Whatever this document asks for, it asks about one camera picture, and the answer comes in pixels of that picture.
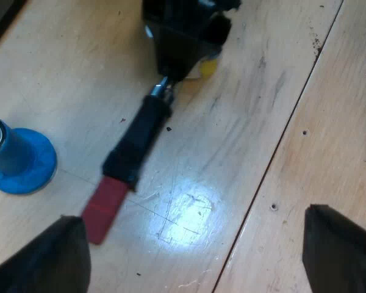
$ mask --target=tool handle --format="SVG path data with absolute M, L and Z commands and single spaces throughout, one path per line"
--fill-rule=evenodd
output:
M 103 175 L 127 183 L 134 189 L 142 163 L 166 119 L 170 105 L 158 96 L 145 96 L 129 129 L 103 164 Z

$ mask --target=red plastic end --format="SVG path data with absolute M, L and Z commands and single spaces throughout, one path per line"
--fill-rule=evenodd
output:
M 126 183 L 103 176 L 81 214 L 89 242 L 102 243 L 128 190 L 129 186 Z

